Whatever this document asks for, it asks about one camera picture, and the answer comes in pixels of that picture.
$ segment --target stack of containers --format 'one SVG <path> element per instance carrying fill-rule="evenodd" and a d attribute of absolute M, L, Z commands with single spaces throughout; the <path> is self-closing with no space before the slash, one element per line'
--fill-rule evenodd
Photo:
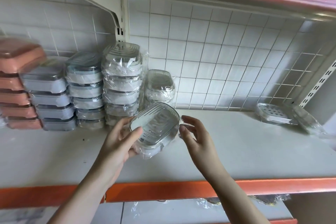
<path fill-rule="evenodd" d="M 38 44 L 16 38 L 0 39 L 0 110 L 7 117 L 8 127 L 42 128 L 18 73 L 28 63 L 45 59 Z"/>
<path fill-rule="evenodd" d="M 175 85 L 170 73 L 165 70 L 149 70 L 145 80 L 145 108 L 157 102 L 171 105 L 174 96 Z"/>
<path fill-rule="evenodd" d="M 69 93 L 81 128 L 105 125 L 101 62 L 102 56 L 94 52 L 78 52 L 66 62 Z"/>
<path fill-rule="evenodd" d="M 31 62 L 19 73 L 42 120 L 43 129 L 47 131 L 70 131 L 76 128 L 64 66 L 64 61 L 53 58 Z"/>
<path fill-rule="evenodd" d="M 114 126 L 121 118 L 137 114 L 142 64 L 143 57 L 137 44 L 117 42 L 104 49 L 101 67 L 108 125 Z"/>

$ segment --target orange container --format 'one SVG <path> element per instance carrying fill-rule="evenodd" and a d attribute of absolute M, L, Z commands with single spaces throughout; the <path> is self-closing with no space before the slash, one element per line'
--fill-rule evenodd
<path fill-rule="evenodd" d="M 24 90 L 18 74 L 0 72 L 0 88 L 10 90 Z"/>
<path fill-rule="evenodd" d="M 45 57 L 42 47 L 22 39 L 0 39 L 0 71 L 8 74 L 19 70 L 38 58 Z"/>
<path fill-rule="evenodd" d="M 0 103 L 0 110 L 3 116 L 16 116 L 24 118 L 37 117 L 35 108 L 32 105 L 17 105 Z"/>
<path fill-rule="evenodd" d="M 8 117 L 7 126 L 12 129 L 41 129 L 41 120 L 37 118 Z"/>
<path fill-rule="evenodd" d="M 18 105 L 30 104 L 28 93 L 24 90 L 0 89 L 0 102 Z"/>

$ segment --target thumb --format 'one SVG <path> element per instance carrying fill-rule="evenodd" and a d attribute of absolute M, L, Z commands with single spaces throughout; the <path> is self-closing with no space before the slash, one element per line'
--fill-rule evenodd
<path fill-rule="evenodd" d="M 190 151 L 191 149 L 197 146 L 197 142 L 191 136 L 189 130 L 183 125 L 180 125 L 180 134 L 181 134 L 183 141 L 187 145 L 188 151 Z"/>
<path fill-rule="evenodd" d="M 142 127 L 137 127 L 131 133 L 129 133 L 123 140 L 123 148 L 129 150 L 134 142 L 140 138 L 142 134 Z"/>

